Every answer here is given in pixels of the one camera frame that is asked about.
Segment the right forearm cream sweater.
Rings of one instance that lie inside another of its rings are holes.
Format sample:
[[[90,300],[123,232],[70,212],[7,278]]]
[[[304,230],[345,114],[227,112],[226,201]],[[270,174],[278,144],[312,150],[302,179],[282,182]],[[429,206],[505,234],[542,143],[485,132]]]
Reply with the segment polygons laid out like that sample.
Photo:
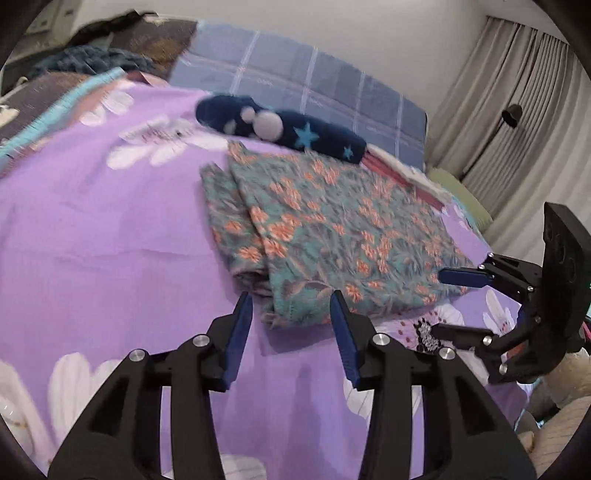
[[[533,414],[542,406],[558,408],[542,426]],[[545,375],[534,389],[530,405],[524,411],[517,435],[529,455],[537,478],[558,466],[559,456],[566,451],[590,407],[590,355],[581,348],[565,355],[560,364]]]

